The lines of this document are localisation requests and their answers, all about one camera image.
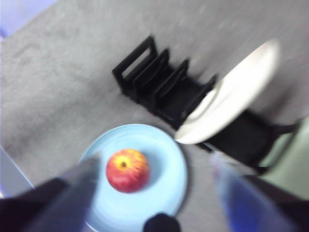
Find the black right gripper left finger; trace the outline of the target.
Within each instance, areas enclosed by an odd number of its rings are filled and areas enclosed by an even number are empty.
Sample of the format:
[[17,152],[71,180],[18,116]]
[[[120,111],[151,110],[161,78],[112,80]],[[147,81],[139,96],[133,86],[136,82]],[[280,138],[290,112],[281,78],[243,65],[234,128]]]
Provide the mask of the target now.
[[95,153],[62,175],[0,201],[2,232],[79,232],[98,186],[102,155]]

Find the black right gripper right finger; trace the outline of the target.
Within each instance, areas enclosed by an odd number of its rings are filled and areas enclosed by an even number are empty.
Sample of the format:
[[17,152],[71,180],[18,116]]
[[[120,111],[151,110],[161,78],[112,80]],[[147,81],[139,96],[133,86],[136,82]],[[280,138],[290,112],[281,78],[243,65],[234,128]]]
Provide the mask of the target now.
[[226,156],[211,153],[211,170],[233,232],[307,232],[309,202],[258,177]]

